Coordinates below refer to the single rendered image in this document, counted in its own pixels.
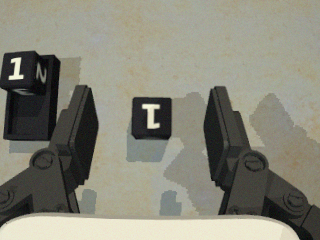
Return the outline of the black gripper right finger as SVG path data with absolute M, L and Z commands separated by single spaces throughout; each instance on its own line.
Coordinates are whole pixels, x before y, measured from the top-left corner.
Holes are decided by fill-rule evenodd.
M 320 208 L 251 150 L 225 86 L 210 89 L 203 130 L 211 180 L 224 191 L 218 215 L 269 217 L 289 225 L 300 240 L 320 240 Z

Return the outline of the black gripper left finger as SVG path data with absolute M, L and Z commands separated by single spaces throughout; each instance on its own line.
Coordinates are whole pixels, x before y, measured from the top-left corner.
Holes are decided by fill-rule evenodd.
M 76 85 L 48 148 L 36 151 L 27 169 L 0 186 L 0 227 L 25 214 L 80 213 L 75 189 L 89 178 L 98 129 L 92 89 Z

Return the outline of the black number cube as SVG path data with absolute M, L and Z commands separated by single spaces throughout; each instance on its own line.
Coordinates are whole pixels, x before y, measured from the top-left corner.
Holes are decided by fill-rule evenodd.
M 0 88 L 16 96 L 44 96 L 48 67 L 36 51 L 5 53 Z
M 131 135 L 137 140 L 168 140 L 172 135 L 172 99 L 134 97 Z

